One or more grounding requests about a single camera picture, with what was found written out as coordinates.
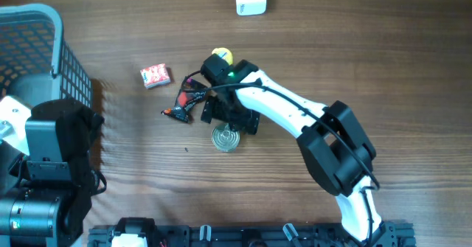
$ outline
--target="gray basket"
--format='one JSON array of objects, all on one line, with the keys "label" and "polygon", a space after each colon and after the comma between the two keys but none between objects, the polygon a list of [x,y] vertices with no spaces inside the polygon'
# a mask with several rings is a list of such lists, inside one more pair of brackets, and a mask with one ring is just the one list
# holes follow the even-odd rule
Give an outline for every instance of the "gray basket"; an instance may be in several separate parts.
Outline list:
[{"label": "gray basket", "polygon": [[0,92],[34,107],[68,97],[91,107],[89,76],[63,39],[63,24],[52,7],[0,7]]}]

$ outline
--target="yellow object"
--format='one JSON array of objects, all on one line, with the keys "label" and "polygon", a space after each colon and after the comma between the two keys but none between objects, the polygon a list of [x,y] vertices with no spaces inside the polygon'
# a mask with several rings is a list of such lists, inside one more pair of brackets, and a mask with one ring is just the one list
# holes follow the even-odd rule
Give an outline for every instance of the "yellow object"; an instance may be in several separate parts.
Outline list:
[{"label": "yellow object", "polygon": [[229,65],[233,64],[233,54],[227,48],[215,48],[212,54],[218,55],[225,60]]}]

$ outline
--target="candy wrapper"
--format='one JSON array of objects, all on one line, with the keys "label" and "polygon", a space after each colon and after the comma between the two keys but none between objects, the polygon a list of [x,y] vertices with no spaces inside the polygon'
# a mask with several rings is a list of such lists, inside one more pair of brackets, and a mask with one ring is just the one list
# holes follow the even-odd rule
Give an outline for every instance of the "candy wrapper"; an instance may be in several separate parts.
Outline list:
[{"label": "candy wrapper", "polygon": [[[203,89],[206,86],[197,80],[192,78],[187,79],[186,83],[184,84],[184,88],[186,89]],[[163,110],[161,114],[167,115],[174,119],[177,119],[182,122],[189,122],[189,111],[193,108],[193,106],[199,102],[205,100],[205,96],[207,95],[207,91],[205,92],[183,92],[182,90],[178,91],[176,104],[173,108],[168,108],[167,110]]]},{"label": "candy wrapper", "polygon": [[145,82],[146,88],[153,88],[170,83],[170,77],[165,68],[165,63],[141,70],[141,76],[142,80]]}]

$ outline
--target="red and white box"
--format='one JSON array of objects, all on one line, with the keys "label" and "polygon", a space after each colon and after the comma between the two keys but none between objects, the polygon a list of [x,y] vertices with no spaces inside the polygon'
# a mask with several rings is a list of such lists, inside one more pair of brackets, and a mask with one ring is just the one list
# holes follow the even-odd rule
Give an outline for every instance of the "red and white box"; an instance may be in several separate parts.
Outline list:
[{"label": "red and white box", "polygon": [[146,88],[152,88],[170,83],[169,73],[165,68],[165,63],[150,66],[141,70],[142,80],[145,82]]}]

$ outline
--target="wooden table surface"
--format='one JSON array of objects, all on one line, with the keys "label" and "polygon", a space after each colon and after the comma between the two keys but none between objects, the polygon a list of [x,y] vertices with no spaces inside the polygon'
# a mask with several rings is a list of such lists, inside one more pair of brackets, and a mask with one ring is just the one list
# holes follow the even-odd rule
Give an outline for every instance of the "wooden table surface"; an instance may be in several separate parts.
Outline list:
[{"label": "wooden table surface", "polygon": [[[191,226],[340,221],[272,121],[221,153],[211,141],[219,122],[201,122],[202,106],[189,125],[160,114],[184,75],[224,46],[303,97],[353,108],[377,149],[384,220],[414,223],[419,246],[471,245],[472,0],[268,0],[253,17],[237,16],[235,0],[0,0],[30,2],[62,15],[105,117],[93,159],[108,190],[93,198],[85,229],[128,216]],[[146,90],[139,70],[157,63],[175,82]]]}]

